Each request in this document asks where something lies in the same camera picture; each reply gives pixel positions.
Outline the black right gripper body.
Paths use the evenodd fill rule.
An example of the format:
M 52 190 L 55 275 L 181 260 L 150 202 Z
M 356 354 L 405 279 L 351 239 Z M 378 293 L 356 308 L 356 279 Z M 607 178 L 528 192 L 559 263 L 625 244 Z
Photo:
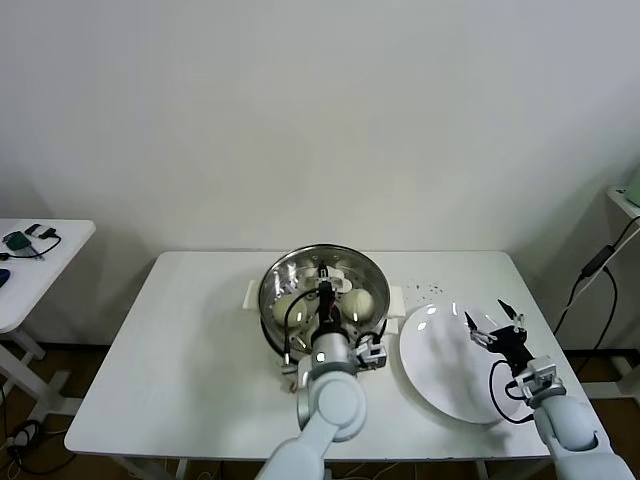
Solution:
M 521 373 L 533 359 L 526 347 L 527 337 L 524 328 L 503 327 L 491 333 L 488 351 L 502 355 L 512 373 Z

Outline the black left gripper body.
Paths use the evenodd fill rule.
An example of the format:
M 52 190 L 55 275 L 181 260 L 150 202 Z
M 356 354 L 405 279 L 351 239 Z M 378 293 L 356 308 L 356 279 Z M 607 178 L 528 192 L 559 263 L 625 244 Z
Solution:
M 319 292 L 319 305 L 317 309 L 319 326 L 321 328 L 329 328 L 334 326 L 332 312 L 335 302 L 335 294 L 333 292 Z

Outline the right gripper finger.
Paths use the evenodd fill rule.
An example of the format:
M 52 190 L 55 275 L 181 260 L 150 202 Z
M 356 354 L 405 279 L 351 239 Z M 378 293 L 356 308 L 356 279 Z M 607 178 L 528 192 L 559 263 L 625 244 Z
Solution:
M 524 333 L 524 315 L 518 313 L 511 305 L 507 304 L 501 299 L 498 300 L 498 303 L 510 320 L 510 323 L 502 327 L 502 330 L 512 330 L 515 333 Z
M 495 337 L 489 332 L 481 330 L 467 311 L 464 312 L 464 315 L 466 318 L 466 325 L 469 329 L 470 339 L 480 347 L 488 349 L 495 341 Z

